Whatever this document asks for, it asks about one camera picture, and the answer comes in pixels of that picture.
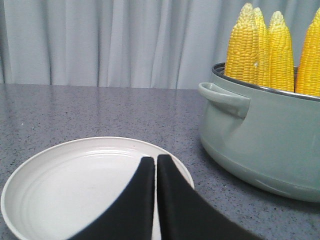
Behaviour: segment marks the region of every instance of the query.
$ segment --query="white curtain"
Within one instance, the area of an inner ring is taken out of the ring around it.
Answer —
[[[298,65],[320,0],[0,0],[0,83],[196,89],[246,2],[283,13]]]

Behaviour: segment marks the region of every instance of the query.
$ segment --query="corn cob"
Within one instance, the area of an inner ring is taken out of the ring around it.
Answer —
[[[270,87],[269,78],[269,31],[259,7],[253,9],[258,32],[258,79],[257,84]]]
[[[305,34],[295,92],[320,96],[320,8]]]
[[[289,28],[280,11],[273,13],[270,24],[269,78],[270,87],[294,91],[294,58]]]
[[[258,30],[251,3],[242,7],[231,31],[224,74],[251,84],[258,82]]]

